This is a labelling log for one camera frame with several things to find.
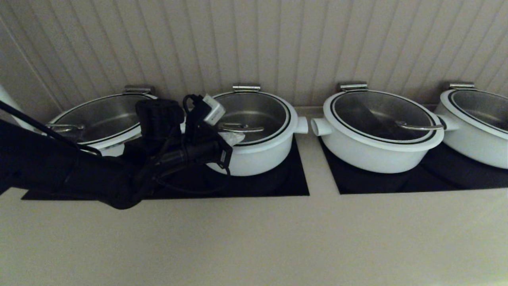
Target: beadboard wall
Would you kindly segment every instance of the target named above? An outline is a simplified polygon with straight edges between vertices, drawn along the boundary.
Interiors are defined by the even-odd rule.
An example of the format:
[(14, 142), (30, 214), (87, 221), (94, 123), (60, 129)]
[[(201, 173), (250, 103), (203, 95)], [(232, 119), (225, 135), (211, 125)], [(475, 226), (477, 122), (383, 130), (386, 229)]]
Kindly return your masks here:
[(0, 80), (38, 118), (132, 83), (259, 83), (296, 106), (351, 80), (420, 103), (447, 80), (508, 93), (503, 0), (3, 0), (0, 20)]

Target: black cooktop panel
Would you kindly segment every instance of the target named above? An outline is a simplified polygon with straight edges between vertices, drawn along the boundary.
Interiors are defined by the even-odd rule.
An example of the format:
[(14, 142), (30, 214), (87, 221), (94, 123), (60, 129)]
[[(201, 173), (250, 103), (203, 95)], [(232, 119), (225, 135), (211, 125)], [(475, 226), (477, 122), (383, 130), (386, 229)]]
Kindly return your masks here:
[[(167, 183), (184, 190), (202, 191), (222, 186), (226, 175), (207, 166), (196, 166), (175, 173)], [(249, 177), (230, 177), (228, 186), (215, 193), (187, 193), (168, 188), (158, 188), (146, 199), (212, 198), (212, 197), (262, 197), (262, 196), (308, 196), (309, 190), (303, 172), (300, 153), (293, 137), (287, 158), (274, 169)], [(82, 201), (86, 199), (63, 195), (50, 195), (34, 190), (22, 199), (44, 201)]]
[(508, 170), (474, 161), (445, 144), (427, 152), (413, 169), (379, 174), (335, 156), (319, 138), (341, 194), (410, 193), (508, 187)]

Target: stainless steel lid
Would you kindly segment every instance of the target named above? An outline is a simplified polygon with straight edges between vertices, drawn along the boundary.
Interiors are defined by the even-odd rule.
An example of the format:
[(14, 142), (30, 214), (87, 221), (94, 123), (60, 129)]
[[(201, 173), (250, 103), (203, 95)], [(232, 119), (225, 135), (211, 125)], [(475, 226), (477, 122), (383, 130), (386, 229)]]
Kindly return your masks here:
[(400, 122), (408, 126), (435, 125), (427, 112), (411, 101), (370, 90), (345, 92), (331, 102), (331, 109), (334, 117), (344, 126), (374, 139), (424, 139), (431, 131), (405, 129)]
[(141, 94), (119, 94), (99, 98), (69, 110), (53, 124), (84, 125), (75, 141), (98, 142), (100, 139), (124, 134), (138, 126), (136, 102), (145, 99), (151, 98)]
[(457, 90), (451, 103), (470, 118), (508, 132), (508, 98), (476, 90)]
[(216, 125), (219, 132), (244, 133), (239, 146), (266, 142), (281, 134), (290, 121), (288, 107), (270, 94), (232, 92), (214, 98), (226, 109)]

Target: black rim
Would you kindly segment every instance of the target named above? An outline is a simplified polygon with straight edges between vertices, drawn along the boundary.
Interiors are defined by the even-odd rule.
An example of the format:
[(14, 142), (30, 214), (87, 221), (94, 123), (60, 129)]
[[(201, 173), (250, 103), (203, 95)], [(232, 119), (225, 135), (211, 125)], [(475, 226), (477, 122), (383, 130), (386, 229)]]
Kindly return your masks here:
[[(489, 124), (487, 124), (487, 123), (485, 123), (485, 122), (483, 122), (483, 121), (481, 121), (481, 120), (477, 119), (476, 117), (474, 117), (474, 116), (472, 116), (472, 115), (469, 115), (469, 113), (467, 113), (467, 111), (465, 111), (465, 110), (463, 110), (462, 108), (460, 108), (460, 107), (459, 107), (459, 106), (455, 103), (455, 101), (452, 99), (452, 95), (453, 95), (453, 94), (455, 94), (456, 92), (459, 92), (459, 91), (453, 91), (453, 92), (451, 92), (450, 94), (448, 94), (448, 101), (449, 101), (449, 102), (450, 102), (450, 103), (451, 103), (451, 104), (452, 104), (452, 105), (453, 105), (456, 109), (458, 109), (459, 111), (461, 111), (461, 112), (462, 112), (462, 114), (466, 115), (467, 117), (469, 117), (469, 118), (473, 119), (473, 120), (474, 120), (474, 121), (476, 121), (476, 122), (481, 123), (482, 125), (485, 125), (485, 126), (487, 126), (487, 127), (493, 128), (493, 129), (495, 129), (495, 130), (497, 130), (497, 131), (499, 131), (499, 132), (502, 132), (502, 133), (504, 133), (504, 134), (508, 134), (508, 132), (506, 132), (506, 131), (504, 131), (504, 130), (502, 130), (502, 129), (499, 129), (499, 128), (497, 128), (497, 127), (494, 127), (494, 126), (492, 126), (492, 125), (489, 125)], [(490, 92), (482, 92), (482, 91), (470, 91), (470, 92), (486, 93), (486, 94), (490, 94), (490, 95), (499, 96), (499, 95), (497, 95), (497, 94), (493, 94), (493, 93), (490, 93)]]
[[(138, 96), (145, 97), (146, 99), (152, 99), (151, 97), (148, 97), (148, 96), (146, 96), (146, 95), (144, 95), (144, 94), (126, 94), (126, 95), (138, 95)], [(101, 100), (104, 100), (104, 99), (108, 99), (108, 98), (110, 98), (110, 97), (113, 97), (113, 96), (107, 96), (107, 97), (105, 97), (105, 98), (100, 98), (100, 99), (97, 99), (97, 100), (92, 100), (92, 101), (91, 101), (91, 102), (89, 102), (89, 103), (92, 103), (92, 102), (97, 102), (97, 101), (101, 101)], [(69, 110), (67, 113), (65, 113), (64, 115), (62, 115), (62, 116), (61, 116), (61, 118), (62, 118), (62, 117), (64, 117), (65, 115), (67, 115), (69, 112), (71, 112), (71, 111), (73, 111), (73, 110), (76, 110), (76, 109), (77, 109), (77, 108)], [(122, 136), (122, 135), (124, 135), (124, 134), (126, 134), (126, 133), (128, 133), (128, 132), (130, 132), (130, 131), (132, 131), (132, 130), (134, 130), (134, 129), (136, 129), (138, 126), (139, 126), (139, 123), (136, 123), (135, 125), (133, 125), (133, 126), (129, 127), (128, 129), (126, 129), (126, 130), (124, 130), (124, 131), (122, 131), (122, 132), (120, 132), (120, 133), (113, 134), (113, 135), (111, 135), (111, 136), (109, 136), (109, 137), (106, 137), (106, 138), (103, 138), (103, 139), (97, 139), (97, 140), (94, 140), (94, 141), (79, 142), (78, 144), (80, 144), (80, 145), (92, 145), (92, 144), (97, 144), (97, 143), (105, 142), (105, 141), (111, 140), (111, 139), (113, 139), (113, 138), (116, 138), (116, 137)]]
[[(393, 96), (393, 95), (391, 95), (391, 94), (386, 94), (386, 93), (382, 93), (382, 92), (376, 92), (376, 93), (381, 93), (381, 94), (384, 94), (384, 95)], [(356, 129), (354, 129), (354, 128), (352, 128), (352, 127), (349, 127), (348, 125), (344, 124), (344, 123), (343, 123), (343, 122), (339, 119), (339, 117), (335, 114), (336, 112), (335, 112), (335, 110), (334, 110), (334, 108), (333, 108), (333, 105), (334, 105), (335, 101), (336, 101), (339, 97), (341, 97), (341, 96), (343, 96), (343, 95), (345, 95), (345, 94), (347, 94), (347, 92), (345, 92), (345, 93), (344, 93), (344, 94), (342, 94), (342, 95), (337, 96), (334, 100), (332, 100), (332, 102), (330, 103), (330, 110), (332, 110), (332, 115), (333, 115), (333, 117), (335, 117), (335, 119), (337, 120), (337, 122), (338, 122), (338, 123), (340, 123), (342, 126), (344, 126), (345, 128), (347, 128), (347, 129), (351, 130), (352, 132), (354, 132), (354, 133), (356, 133), (356, 134), (358, 134), (358, 135), (361, 135), (361, 136), (363, 136), (363, 137), (367, 137), (367, 138), (370, 138), (370, 139), (374, 139), (374, 140), (376, 140), (376, 141), (385, 142), (385, 143), (391, 143), (391, 144), (397, 144), (397, 145), (412, 145), (412, 144), (418, 144), (418, 143), (423, 143), (423, 142), (429, 141), (429, 140), (430, 140), (430, 139), (432, 139), (432, 138), (436, 135), (436, 133), (437, 133), (435, 130), (433, 130), (433, 131), (431, 131), (430, 136), (429, 136), (429, 137), (427, 137), (426, 139), (421, 140), (421, 141), (416, 141), (416, 142), (408, 142), (408, 143), (386, 141), (386, 140), (379, 139), (378, 137), (374, 137), (374, 136), (370, 136), (370, 135), (367, 135), (367, 134), (360, 133), (358, 130), (356, 130)], [(426, 112), (424, 109), (422, 109), (421, 107), (419, 107), (419, 106), (417, 106), (417, 105), (416, 105), (416, 107), (418, 107), (421, 111), (423, 111), (423, 112), (425, 112), (425, 114), (427, 114), (427, 112)], [(433, 125), (436, 125), (436, 122), (434, 121), (434, 119), (433, 119), (431, 116), (429, 116), (429, 119), (430, 119), (430, 121), (432, 122), (432, 124), (433, 124)]]
[[(258, 94), (264, 94), (264, 95), (267, 95), (275, 100), (277, 100), (283, 107), (284, 109), (288, 112), (288, 123), (284, 126), (284, 128), (280, 129), (278, 132), (275, 132), (274, 135), (270, 135), (272, 136), (271, 138), (266, 138), (266, 139), (263, 139), (261, 141), (256, 141), (256, 142), (253, 142), (253, 143), (246, 143), (246, 144), (242, 144), (242, 143), (239, 143), (237, 144), (236, 146), (238, 147), (243, 147), (243, 146), (252, 146), (252, 145), (258, 145), (258, 144), (261, 144), (261, 143), (264, 143), (264, 142), (267, 142), (267, 141), (270, 141), (274, 138), (276, 138), (277, 136), (279, 136), (280, 134), (282, 134), (289, 126), (289, 123), (291, 122), (291, 112), (289, 110), (289, 108), (281, 101), (279, 100), (278, 98), (275, 98), (273, 97), (272, 95), (270, 94), (267, 94), (267, 93), (262, 93), (262, 92), (241, 92), (241, 93), (258, 93)], [(235, 94), (234, 92), (231, 92), (231, 93), (226, 93), (226, 94), (223, 94), (223, 95), (220, 95), (220, 96), (217, 96), (215, 98), (219, 98), (221, 96), (226, 96), (226, 95), (230, 95), (230, 94)]]

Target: countertop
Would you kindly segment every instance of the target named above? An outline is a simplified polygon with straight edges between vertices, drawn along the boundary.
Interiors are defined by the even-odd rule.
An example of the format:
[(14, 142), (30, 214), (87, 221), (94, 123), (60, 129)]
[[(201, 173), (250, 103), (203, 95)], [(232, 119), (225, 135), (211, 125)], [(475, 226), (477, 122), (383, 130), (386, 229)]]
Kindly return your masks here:
[(119, 211), (12, 188), (0, 196), (0, 284), (508, 284), (508, 189), (340, 195), (317, 137), (296, 139), (310, 196)]

